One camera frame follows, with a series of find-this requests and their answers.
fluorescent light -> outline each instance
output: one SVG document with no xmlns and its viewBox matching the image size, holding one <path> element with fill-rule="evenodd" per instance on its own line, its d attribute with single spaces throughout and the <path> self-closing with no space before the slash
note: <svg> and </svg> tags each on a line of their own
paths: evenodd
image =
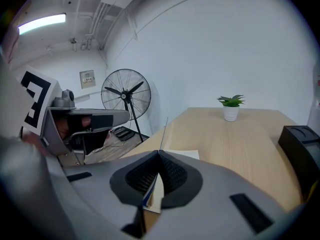
<svg viewBox="0 0 320 240">
<path fill-rule="evenodd" d="M 51 24 L 56 24 L 56 23 L 62 23 L 66 22 L 66 14 L 58 14 L 58 15 L 53 15 L 49 17 L 44 17 L 44 18 L 38 18 L 33 21 L 30 21 L 26 24 L 23 24 L 19 26 L 19 32 L 20 35 L 22 35 L 25 32 L 28 32 L 30 30 L 34 30 L 39 27 L 51 25 Z"/>
</svg>

wooden table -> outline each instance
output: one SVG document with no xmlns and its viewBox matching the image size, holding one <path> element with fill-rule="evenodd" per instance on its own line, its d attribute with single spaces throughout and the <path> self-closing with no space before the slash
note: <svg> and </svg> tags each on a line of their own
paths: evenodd
<svg viewBox="0 0 320 240">
<path fill-rule="evenodd" d="M 273 197 L 285 211 L 302 202 L 296 174 L 278 139 L 295 125 L 277 110 L 241 108 L 237 121 L 224 120 L 221 108 L 191 107 L 170 122 L 162 149 L 198 150 L 200 160 L 238 173 Z M 164 128 L 124 157 L 158 150 Z"/>
</svg>

cable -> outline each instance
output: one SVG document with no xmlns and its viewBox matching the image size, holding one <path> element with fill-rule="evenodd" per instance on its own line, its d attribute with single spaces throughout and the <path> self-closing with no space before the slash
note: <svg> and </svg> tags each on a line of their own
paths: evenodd
<svg viewBox="0 0 320 240">
<path fill-rule="evenodd" d="M 130 120 L 129 130 L 131 130 L 131 122 L 132 122 L 132 120 Z M 99 148 L 93 150 L 91 153 L 93 153 L 93 154 L 94 154 L 94 153 L 98 153 L 98 152 L 104 150 L 105 148 L 109 148 L 109 147 L 111 147 L 111 148 L 123 147 L 123 146 L 126 144 L 127 141 L 128 141 L 128 139 L 127 139 L 122 145 L 117 145 L 117 146 L 112 146 L 112 145 L 102 146 L 102 147 L 99 147 Z"/>
</svg>

